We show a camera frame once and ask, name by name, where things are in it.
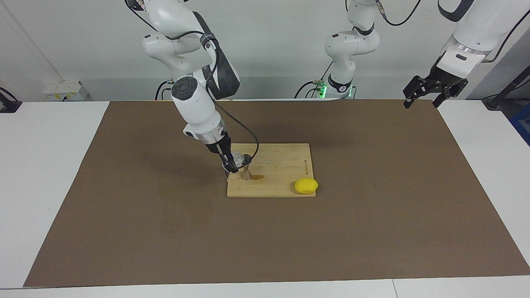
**table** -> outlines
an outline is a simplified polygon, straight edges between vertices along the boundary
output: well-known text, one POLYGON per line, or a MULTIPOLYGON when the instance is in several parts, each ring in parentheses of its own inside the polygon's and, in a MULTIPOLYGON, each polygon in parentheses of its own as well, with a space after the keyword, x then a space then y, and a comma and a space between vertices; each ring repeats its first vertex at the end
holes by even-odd
MULTIPOLYGON (((20 288, 68 192, 101 121, 107 102, 25 103, 0 117, 0 287, 20 288), (24 181, 27 188, 17 188, 24 181)), ((506 228, 530 258, 530 148, 499 112, 481 102, 447 101, 440 113, 506 228)), ((338 296, 338 297, 523 297, 530 276, 376 281, 115 286, 2 290, 2 296, 338 296)))

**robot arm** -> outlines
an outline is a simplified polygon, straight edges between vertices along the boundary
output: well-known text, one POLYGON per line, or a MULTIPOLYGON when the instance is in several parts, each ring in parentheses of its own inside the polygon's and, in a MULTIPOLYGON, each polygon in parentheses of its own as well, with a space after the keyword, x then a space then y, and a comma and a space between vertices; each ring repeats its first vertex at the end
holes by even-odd
POLYGON ((354 26, 351 31, 328 36, 325 51, 333 59, 328 76, 332 93, 346 96, 355 73, 352 56, 368 54, 379 46, 379 34, 375 30, 374 18, 377 6, 374 0, 351 0, 348 20, 354 26))
POLYGON ((453 12, 443 9, 440 2, 438 8, 444 17, 457 22, 457 28, 429 75, 415 76, 403 89, 406 108, 429 93, 440 93, 433 101, 436 108, 458 96, 467 85, 466 77, 528 11, 530 0, 461 0, 453 12))
POLYGON ((234 95, 239 76, 221 50, 219 42, 197 12, 189 10, 182 0, 127 0, 135 10, 145 10, 158 31, 144 38, 144 50, 170 70, 171 96, 182 118, 188 123, 183 132, 205 144, 220 156, 225 172, 236 173, 250 164, 247 154, 231 152, 232 141, 213 99, 234 95), (190 74, 182 56, 203 47, 212 63, 190 74))

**wall outlet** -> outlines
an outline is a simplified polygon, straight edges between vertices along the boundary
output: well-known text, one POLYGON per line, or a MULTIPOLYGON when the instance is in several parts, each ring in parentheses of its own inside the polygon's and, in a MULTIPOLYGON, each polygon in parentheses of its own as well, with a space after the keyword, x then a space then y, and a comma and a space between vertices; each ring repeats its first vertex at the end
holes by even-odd
POLYGON ((79 81, 53 83, 44 88, 46 98, 53 101, 83 101, 88 94, 79 81))

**cable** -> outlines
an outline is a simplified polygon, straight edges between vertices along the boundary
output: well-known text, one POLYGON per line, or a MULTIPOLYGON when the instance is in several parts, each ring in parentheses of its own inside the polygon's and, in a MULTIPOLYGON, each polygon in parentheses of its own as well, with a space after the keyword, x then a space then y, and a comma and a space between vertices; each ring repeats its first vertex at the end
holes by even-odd
POLYGON ((305 98, 307 98, 307 96, 309 95, 309 92, 313 91, 313 94, 315 94, 315 91, 318 91, 319 89, 318 88, 313 88, 311 90, 309 90, 306 94, 305 94, 305 98))
MULTIPOLYGON (((330 70, 330 67, 331 67, 332 64, 333 64, 333 60, 331 60, 330 64, 326 68, 326 71, 324 72, 324 74, 320 78, 320 81, 324 80, 324 77, 326 76, 326 73, 328 73, 328 71, 330 70)), ((313 91, 313 94, 311 94, 311 98, 313 98, 313 96, 315 96, 315 92, 314 91, 313 91)))
POLYGON ((302 87, 300 87, 300 89, 298 89, 298 91, 296 91, 296 94, 295 94, 295 97, 294 98, 297 98, 298 97, 298 94, 300 94, 300 91, 302 91, 302 89, 307 86, 307 85, 311 85, 311 84, 314 84, 313 81, 309 81, 305 84, 302 85, 302 87))
POLYGON ((127 0, 125 0, 125 5, 127 5, 127 7, 134 13, 136 14, 137 17, 140 18, 140 20, 144 21, 144 23, 146 23, 149 27, 151 27, 151 29, 155 30, 156 32, 158 32, 158 30, 156 30, 151 24, 149 24, 146 20, 144 20, 143 17, 141 17, 139 14, 136 13, 136 11, 129 6, 129 3, 127 3, 127 0))
POLYGON ((514 90, 517 90, 517 89, 521 88, 522 86, 524 86, 524 85, 528 84, 528 82, 530 82, 530 78, 529 78, 529 79, 527 79, 527 80, 526 80, 526 82, 524 82, 523 84, 521 84, 521 85, 519 85, 519 86, 515 87, 515 88, 514 88, 514 90))
POLYGON ((16 99, 16 97, 11 92, 9 92, 8 90, 6 90, 6 89, 4 89, 2 87, 0 87, 0 90, 4 91, 5 94, 11 96, 15 101, 20 101, 20 100, 16 99))
POLYGON ((166 89, 162 90, 162 100, 164 100, 164 92, 165 91, 171 91, 171 88, 166 88, 166 89))
POLYGON ((508 41, 508 39, 510 38, 511 34, 515 31, 515 29, 517 29, 517 27, 523 22, 523 20, 528 16, 528 13, 530 13, 530 11, 527 11, 525 13, 525 15, 523 15, 523 17, 519 20, 519 22, 517 22, 517 24, 515 24, 515 26, 510 30, 510 32, 508 33, 508 35, 506 35, 506 38, 504 38, 504 41, 502 42, 502 44, 500 45, 499 47, 499 50, 497 51, 497 53, 495 54, 495 57, 491 60, 483 60, 481 63, 492 63, 493 61, 497 60, 497 57, 499 57, 499 54, 500 52, 502 51, 502 48, 504 47, 504 45, 506 44, 506 42, 508 41))
MULTIPOLYGON (((206 93, 208 93, 208 96, 210 96, 212 102, 214 102, 214 105, 216 107, 218 107, 221 111, 223 111, 224 114, 226 114, 227 116, 229 116, 232 120, 234 120, 237 124, 239 124, 241 127, 243 127, 249 134, 252 135, 252 137, 254 138, 254 140, 256 141, 256 150, 254 151, 254 154, 252 154, 252 156, 250 157, 250 160, 252 162, 252 160, 254 159, 254 157, 256 156, 256 154, 258 153, 259 149, 260 149, 260 141, 258 140, 258 137, 256 136, 256 134, 251 131, 247 126, 245 126, 245 124, 243 124, 241 121, 239 121, 237 118, 235 118, 234 116, 232 116, 232 114, 230 114, 227 110, 225 110, 223 107, 221 107, 217 101, 215 101, 215 99, 211 96, 210 94, 210 90, 209 90, 209 86, 208 86, 208 80, 211 78, 211 76, 214 74, 215 70, 217 69, 217 65, 219 64, 219 52, 217 51, 217 49, 215 50, 215 56, 216 56, 216 59, 215 59, 215 64, 214 64, 214 68, 212 69, 210 75, 208 76, 208 79, 206 79, 206 93)), ((242 165, 240 166, 238 169, 242 169, 243 167, 245 167, 247 165, 242 165)))
POLYGON ((197 33, 197 34, 200 34, 200 35, 204 35, 204 32, 201 32, 201 31, 197 31, 197 30, 192 30, 192 31, 188 31, 188 32, 184 32, 183 34, 177 36, 177 37, 167 37, 167 39, 169 40, 177 40, 177 39, 180 39, 180 38, 183 38, 184 36, 188 35, 188 34, 192 34, 192 33, 197 33))
POLYGON ((416 3, 416 5, 414 6, 414 8, 412 9, 412 11, 410 12, 409 16, 407 16, 407 18, 401 22, 401 23, 397 23, 397 24, 394 24, 392 22, 390 22, 387 18, 386 18, 386 13, 385 13, 385 9, 383 8, 383 3, 381 3, 381 1, 379 0, 375 0, 375 2, 377 3, 377 8, 379 9, 379 13, 383 16, 383 19, 385 20, 385 22, 387 22, 389 25, 391 26, 401 26, 405 23, 407 23, 407 21, 410 19, 410 17, 414 14, 414 12, 416 11, 416 9, 418 8, 418 5, 420 5, 420 2, 421 0, 418 0, 418 2, 416 3))
MULTIPOLYGON (((521 85, 515 87, 512 91, 515 91, 515 90, 517 90, 517 89, 523 87, 524 85, 528 84, 528 82, 530 82, 530 78, 527 79, 526 82, 524 82, 523 84, 521 84, 521 85)), ((480 100, 485 100, 485 99, 488 99, 488 98, 490 98, 490 97, 496 97, 496 96, 499 95, 499 94, 500 94, 500 93, 492 94, 492 95, 488 95, 488 96, 486 96, 485 98, 482 98, 482 99, 480 99, 480 100)))
POLYGON ((160 89, 162 89, 162 87, 163 87, 165 84, 167 84, 167 81, 162 82, 162 84, 160 84, 160 86, 158 86, 158 89, 156 89, 155 100, 158 100, 158 94, 160 93, 160 89))

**lemon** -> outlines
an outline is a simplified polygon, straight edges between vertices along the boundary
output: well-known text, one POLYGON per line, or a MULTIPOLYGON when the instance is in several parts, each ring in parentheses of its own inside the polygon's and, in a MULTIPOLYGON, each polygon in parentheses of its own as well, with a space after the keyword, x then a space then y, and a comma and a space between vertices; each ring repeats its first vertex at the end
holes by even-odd
POLYGON ((302 178, 295 182, 295 189, 299 194, 309 195, 316 191, 319 183, 313 178, 302 178))

